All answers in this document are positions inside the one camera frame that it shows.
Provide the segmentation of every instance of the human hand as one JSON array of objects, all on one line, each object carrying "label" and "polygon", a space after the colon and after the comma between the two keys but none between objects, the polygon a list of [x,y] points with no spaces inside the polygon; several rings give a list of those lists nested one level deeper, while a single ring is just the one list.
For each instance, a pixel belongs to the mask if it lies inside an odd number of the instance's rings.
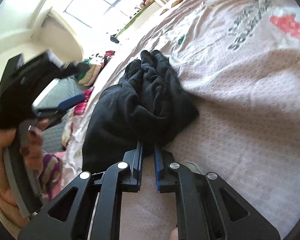
[{"label": "human hand", "polygon": [[[50,121],[48,119],[38,122],[36,127],[32,127],[28,132],[29,144],[20,149],[20,153],[24,156],[26,167],[42,171],[42,130],[44,130]],[[3,150],[9,147],[15,138],[16,129],[0,130],[0,209],[5,216],[16,226],[22,228],[29,219],[23,219],[15,198],[10,189],[8,178],[5,173],[3,162]]]},{"label": "human hand", "polygon": [[171,232],[169,240],[178,240],[178,228],[173,229]]}]

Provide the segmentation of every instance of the pile of clothes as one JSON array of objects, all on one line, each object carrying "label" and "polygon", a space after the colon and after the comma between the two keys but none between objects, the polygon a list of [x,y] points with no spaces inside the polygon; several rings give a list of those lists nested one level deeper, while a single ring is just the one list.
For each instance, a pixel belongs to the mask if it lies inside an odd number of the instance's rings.
[{"label": "pile of clothes", "polygon": [[82,147],[83,171],[105,171],[135,149],[138,139],[162,147],[199,115],[168,59],[158,50],[140,56],[100,95]]},{"label": "pile of clothes", "polygon": [[105,53],[104,56],[100,54],[93,54],[88,59],[80,62],[82,66],[88,66],[84,71],[76,74],[74,77],[78,80],[78,83],[86,87],[90,87],[94,84],[100,72],[112,59],[115,51],[110,50]]}]

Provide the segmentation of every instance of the white bedsheet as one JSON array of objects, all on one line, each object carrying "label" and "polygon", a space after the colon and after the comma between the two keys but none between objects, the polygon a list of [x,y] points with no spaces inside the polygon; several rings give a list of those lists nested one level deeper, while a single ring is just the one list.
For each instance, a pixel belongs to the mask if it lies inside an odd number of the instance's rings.
[{"label": "white bedsheet", "polygon": [[[285,237],[300,217],[298,5],[185,0],[158,15],[137,46],[101,72],[85,116],[72,117],[62,186],[81,171],[82,144],[101,92],[141,50],[159,49],[183,88],[197,96],[200,111],[167,149],[179,162],[217,172]],[[145,159],[141,191],[123,195],[121,216],[122,240],[169,239],[177,221],[174,194],[156,192],[152,158]]]}]

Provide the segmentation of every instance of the fingernail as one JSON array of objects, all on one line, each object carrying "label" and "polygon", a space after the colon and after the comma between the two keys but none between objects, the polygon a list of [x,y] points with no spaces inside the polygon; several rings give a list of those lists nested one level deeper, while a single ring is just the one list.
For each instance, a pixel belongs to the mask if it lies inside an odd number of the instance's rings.
[{"label": "fingernail", "polygon": [[37,133],[36,133],[35,131],[33,131],[33,130],[29,130],[29,133],[30,133],[32,136],[34,136],[34,137],[37,136]]},{"label": "fingernail", "polygon": [[20,153],[23,155],[23,156],[28,156],[29,155],[29,148],[28,147],[21,147],[20,148]]}]

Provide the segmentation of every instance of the window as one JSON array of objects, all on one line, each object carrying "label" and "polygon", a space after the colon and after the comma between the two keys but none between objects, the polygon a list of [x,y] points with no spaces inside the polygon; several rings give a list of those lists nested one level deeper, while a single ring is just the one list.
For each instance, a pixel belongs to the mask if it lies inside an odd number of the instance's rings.
[{"label": "window", "polygon": [[115,34],[136,12],[142,0],[72,0],[65,12],[90,28]]}]

